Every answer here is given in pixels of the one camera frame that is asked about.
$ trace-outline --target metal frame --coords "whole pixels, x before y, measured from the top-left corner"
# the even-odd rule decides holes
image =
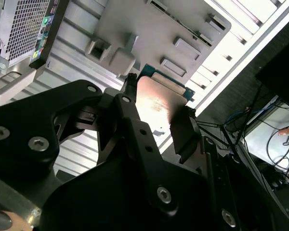
[[[218,13],[225,15],[225,11],[221,9],[215,2],[205,0],[207,4],[216,9]],[[271,39],[289,22],[289,1],[284,2],[278,10],[267,20],[259,31],[252,37],[249,42],[249,49],[241,57],[238,62],[224,74],[224,77],[213,87],[196,106],[196,116],[200,115],[206,107],[230,84],[230,82],[248,65],[248,63],[271,41]],[[173,140],[169,135],[159,150],[163,153]]]
[[[27,73],[20,75],[11,83],[7,84],[3,88],[0,89],[0,106],[4,105],[7,101],[13,98],[17,93],[22,91],[25,87],[27,87],[30,83],[33,82],[35,74],[35,69],[29,70]]]

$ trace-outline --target ventilation hole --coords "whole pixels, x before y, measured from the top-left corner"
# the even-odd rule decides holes
[[[36,1],[18,1],[6,49],[10,52],[9,61],[35,48],[39,29],[50,0],[41,0],[39,2],[41,2],[41,5],[34,4]]]

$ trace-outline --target black metal bracket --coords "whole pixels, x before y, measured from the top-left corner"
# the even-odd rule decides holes
[[[201,133],[196,122],[195,109],[184,107],[171,120],[170,131],[175,153],[181,156],[183,164],[196,150]]]
[[[201,136],[197,149],[184,165],[207,179],[211,208],[215,219],[219,221],[219,228],[241,230],[227,167],[217,153],[215,143],[209,137]]]
[[[171,184],[168,183],[164,161],[159,153],[151,129],[147,123],[140,120],[135,101],[125,94],[117,94],[110,105],[109,111],[115,115],[116,124],[114,127],[108,126],[109,129],[107,130],[111,132],[107,133],[107,141],[102,140],[105,136],[101,136],[102,131],[99,131],[99,143],[106,143],[103,149],[106,152],[100,153],[100,163],[107,158],[113,158],[112,151],[118,142],[124,140],[128,147],[128,156],[139,168],[142,176],[141,180],[151,206],[166,216],[174,216],[178,208],[174,194],[169,203],[162,202],[158,197],[158,188],[163,187],[171,193]],[[104,124],[99,124],[99,121],[98,126],[105,127]]]
[[[59,141],[83,131],[74,126],[73,115],[101,96],[97,86],[78,80],[0,107],[0,176],[37,179],[48,174]]]
[[[128,95],[130,99],[136,102],[137,98],[137,74],[129,73],[124,81],[121,92]]]

